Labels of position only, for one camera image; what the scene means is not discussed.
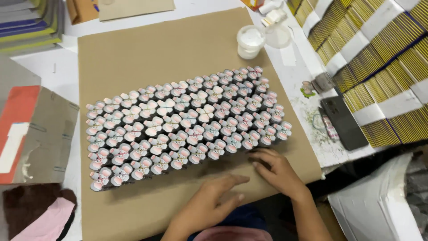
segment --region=white table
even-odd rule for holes
[[[106,23],[101,23],[98,19],[95,19],[75,26],[71,26],[67,15],[65,17],[65,34],[80,37],[245,6],[240,0],[175,0],[175,5],[177,9],[171,12],[125,18]],[[323,66],[320,64],[321,62],[306,40],[295,18],[291,16],[289,9],[285,7],[285,4],[283,8],[289,15],[289,19],[284,24],[289,26],[295,38],[295,43],[292,43],[296,57],[295,66],[285,66],[283,64],[280,50],[270,46],[265,48],[319,160],[320,166],[329,168],[379,151],[380,149],[373,149],[369,146],[352,152],[346,151],[340,142],[334,143],[328,138],[325,131],[316,130],[312,126],[313,116],[318,113],[319,100],[323,97],[337,94],[334,91],[330,91],[323,94],[323,96],[316,95],[307,99],[301,93],[302,81],[312,80],[316,74],[323,72]],[[261,26],[260,20],[262,16],[260,13],[251,10],[249,12],[254,24]],[[13,60],[40,76],[43,86],[76,104],[79,103],[79,72],[76,52],[58,48],[36,54],[13,57]],[[80,124],[78,121],[71,143],[70,158],[63,183],[64,187],[74,191],[79,207],[76,210],[74,222],[64,239],[65,241],[82,240],[79,129]]]

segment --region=black phone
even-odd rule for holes
[[[346,150],[352,151],[369,144],[342,97],[322,99],[321,107],[325,110]]]

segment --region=pink cloth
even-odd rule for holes
[[[193,241],[273,241],[265,230],[217,226],[200,232]]]
[[[67,223],[74,203],[57,198],[46,212],[31,223],[11,241],[55,241]]]

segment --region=stack of notebooks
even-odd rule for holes
[[[61,0],[1,0],[0,53],[25,53],[61,42]]]
[[[372,147],[428,139],[428,0],[288,6]]]

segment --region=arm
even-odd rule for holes
[[[300,241],[333,241],[315,206],[312,195],[294,172],[288,160],[274,150],[258,148],[250,157],[270,165],[270,170],[254,162],[257,172],[278,191],[287,195],[293,204],[297,235]]]
[[[237,194],[222,204],[219,204],[219,198],[234,186],[249,180],[249,177],[226,175],[206,181],[181,211],[173,217],[161,241],[186,241],[193,233],[223,221],[241,204],[244,195]]]

